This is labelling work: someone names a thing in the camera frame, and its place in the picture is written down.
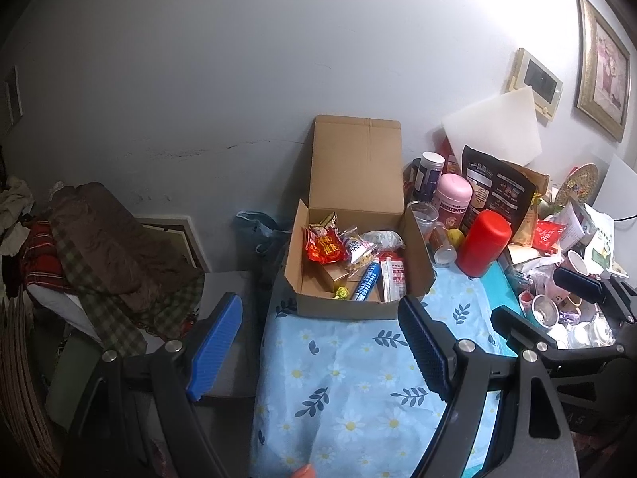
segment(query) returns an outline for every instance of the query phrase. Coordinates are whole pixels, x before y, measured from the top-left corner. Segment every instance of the pink bottle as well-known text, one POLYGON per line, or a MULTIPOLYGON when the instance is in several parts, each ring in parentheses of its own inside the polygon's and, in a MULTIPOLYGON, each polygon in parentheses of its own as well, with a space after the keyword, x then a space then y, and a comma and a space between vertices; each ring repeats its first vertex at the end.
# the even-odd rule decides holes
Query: pink bottle
POLYGON ((460 228, 472 194, 471 184, 462 176, 448 172, 440 177, 431 204, 438 210, 438 220, 445 228, 460 228))

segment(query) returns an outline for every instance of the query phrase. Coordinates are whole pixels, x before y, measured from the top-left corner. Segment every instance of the lemon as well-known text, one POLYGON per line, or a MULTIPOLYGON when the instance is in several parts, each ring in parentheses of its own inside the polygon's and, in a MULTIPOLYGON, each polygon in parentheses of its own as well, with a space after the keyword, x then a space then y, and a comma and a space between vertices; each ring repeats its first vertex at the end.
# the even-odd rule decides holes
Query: lemon
POLYGON ((451 228, 451 230, 447 230, 447 237, 449 237, 451 246, 453 246, 456 250, 460 248, 462 243, 464 243, 464 234, 458 230, 458 228, 451 228))

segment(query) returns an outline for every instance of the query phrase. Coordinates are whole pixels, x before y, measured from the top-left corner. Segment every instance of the floral tablecloth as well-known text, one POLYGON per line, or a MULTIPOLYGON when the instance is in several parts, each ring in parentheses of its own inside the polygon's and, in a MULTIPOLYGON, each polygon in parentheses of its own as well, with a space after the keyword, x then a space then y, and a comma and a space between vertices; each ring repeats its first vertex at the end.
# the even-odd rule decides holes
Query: floral tablecloth
MULTIPOLYGON (((429 315, 444 321, 457 338, 470 338, 489 353, 506 353, 490 324, 489 298, 493 306, 516 302, 498 266, 481 280, 457 268, 436 271, 422 302, 429 315)), ((486 456, 498 399, 497 392, 488 394, 467 463, 469 476, 486 456)), ((408 478, 444 410, 397 321, 298 317, 279 275, 261 349, 252 478, 287 478, 308 462, 318 478, 408 478)))

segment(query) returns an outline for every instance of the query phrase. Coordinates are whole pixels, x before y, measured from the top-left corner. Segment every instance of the red bottle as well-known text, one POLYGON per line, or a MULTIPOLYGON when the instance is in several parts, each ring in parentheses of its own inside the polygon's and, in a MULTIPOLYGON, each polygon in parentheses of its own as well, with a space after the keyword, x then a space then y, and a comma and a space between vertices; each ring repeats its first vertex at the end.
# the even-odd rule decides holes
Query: red bottle
POLYGON ((483 210, 475 218, 458 251, 456 265, 467 276, 481 277, 502 253, 511 235, 511 226, 504 217, 498 212, 483 210))

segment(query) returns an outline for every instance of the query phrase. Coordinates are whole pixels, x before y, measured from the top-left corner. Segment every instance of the finger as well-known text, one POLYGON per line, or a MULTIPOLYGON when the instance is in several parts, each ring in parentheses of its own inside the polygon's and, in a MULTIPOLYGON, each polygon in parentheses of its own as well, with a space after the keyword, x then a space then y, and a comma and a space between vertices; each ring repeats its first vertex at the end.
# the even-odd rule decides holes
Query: finger
POLYGON ((308 463, 294 471, 294 473, 292 473, 292 478, 317 478, 317 474, 311 464, 308 463))

